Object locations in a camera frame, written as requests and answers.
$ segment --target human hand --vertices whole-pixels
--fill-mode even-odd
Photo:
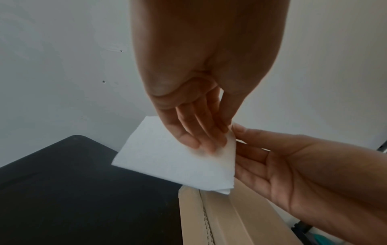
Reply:
[[[166,128],[192,148],[226,145],[232,117],[275,60],[289,1],[130,3],[138,69]]]
[[[346,241],[386,243],[386,154],[237,124],[233,131],[246,143],[237,142],[235,165],[235,177],[246,186]]]

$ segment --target cardboard box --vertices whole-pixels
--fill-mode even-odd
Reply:
[[[179,190],[184,245],[300,245],[268,201],[240,181],[230,195]]]

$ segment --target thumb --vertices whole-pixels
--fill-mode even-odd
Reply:
[[[312,137],[305,135],[282,134],[270,131],[249,129],[233,124],[232,130],[238,140],[254,147],[276,152],[280,155],[291,155],[313,143]]]
[[[221,127],[228,127],[231,124],[231,121],[235,114],[237,113],[239,107],[241,107],[243,100],[246,98],[248,93],[243,94],[229,94],[227,92],[223,93],[222,100],[219,105],[218,111],[218,122],[221,124]]]

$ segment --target black surface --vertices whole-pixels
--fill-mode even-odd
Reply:
[[[181,185],[71,136],[0,168],[0,244],[182,244]]]

